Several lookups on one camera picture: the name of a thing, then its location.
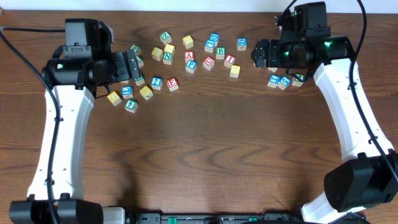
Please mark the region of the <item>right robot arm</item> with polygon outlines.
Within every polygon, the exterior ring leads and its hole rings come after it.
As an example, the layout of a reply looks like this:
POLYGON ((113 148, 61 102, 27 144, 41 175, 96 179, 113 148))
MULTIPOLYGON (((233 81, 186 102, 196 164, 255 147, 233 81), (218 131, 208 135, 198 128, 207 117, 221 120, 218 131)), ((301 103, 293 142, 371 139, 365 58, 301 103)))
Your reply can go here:
POLYGON ((262 39, 251 58, 257 68, 307 69, 336 126, 343 163, 327 173, 323 193, 302 206, 301 219, 331 223, 391 202, 397 195, 397 153, 370 107, 349 39, 262 39))

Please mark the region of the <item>red I block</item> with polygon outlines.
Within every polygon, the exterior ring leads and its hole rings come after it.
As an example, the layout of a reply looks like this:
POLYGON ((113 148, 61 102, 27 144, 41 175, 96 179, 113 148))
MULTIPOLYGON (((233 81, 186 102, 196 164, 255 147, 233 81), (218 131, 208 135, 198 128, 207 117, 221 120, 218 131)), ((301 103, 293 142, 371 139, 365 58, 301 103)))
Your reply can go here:
POLYGON ((233 56, 231 54, 227 54, 225 56, 225 58, 224 58, 224 66, 228 67, 228 68, 231 68, 232 65, 234 65, 235 61, 236 61, 236 57, 235 56, 233 56))

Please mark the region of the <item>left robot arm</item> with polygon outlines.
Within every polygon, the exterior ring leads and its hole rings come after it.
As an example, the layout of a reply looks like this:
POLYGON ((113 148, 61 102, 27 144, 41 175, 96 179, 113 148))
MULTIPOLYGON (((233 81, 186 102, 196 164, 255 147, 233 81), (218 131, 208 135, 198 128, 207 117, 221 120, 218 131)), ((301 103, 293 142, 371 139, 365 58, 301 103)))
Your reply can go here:
POLYGON ((133 49, 94 51, 61 46, 42 70, 47 115, 39 164, 25 201, 11 202, 13 223, 134 223, 124 207, 85 201, 82 178, 85 134, 96 89, 137 78, 133 49))

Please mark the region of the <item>blue 2 block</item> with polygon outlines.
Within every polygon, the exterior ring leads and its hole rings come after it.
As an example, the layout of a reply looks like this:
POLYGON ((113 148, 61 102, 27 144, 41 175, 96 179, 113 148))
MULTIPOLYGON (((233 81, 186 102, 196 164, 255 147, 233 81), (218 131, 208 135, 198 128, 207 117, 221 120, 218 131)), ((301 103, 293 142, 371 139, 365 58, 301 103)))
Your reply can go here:
POLYGON ((151 87, 154 90, 161 90, 162 88, 162 79, 160 77, 153 77, 151 81, 151 87))

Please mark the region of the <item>red A block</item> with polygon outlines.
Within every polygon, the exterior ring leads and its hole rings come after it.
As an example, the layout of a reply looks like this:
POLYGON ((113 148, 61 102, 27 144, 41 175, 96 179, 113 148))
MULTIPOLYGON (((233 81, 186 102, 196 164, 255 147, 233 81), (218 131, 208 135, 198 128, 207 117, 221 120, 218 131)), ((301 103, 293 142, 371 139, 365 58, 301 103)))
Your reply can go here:
POLYGON ((194 51, 185 51, 184 59, 185 59, 185 63, 188 63, 190 60, 194 61, 195 60, 194 51))

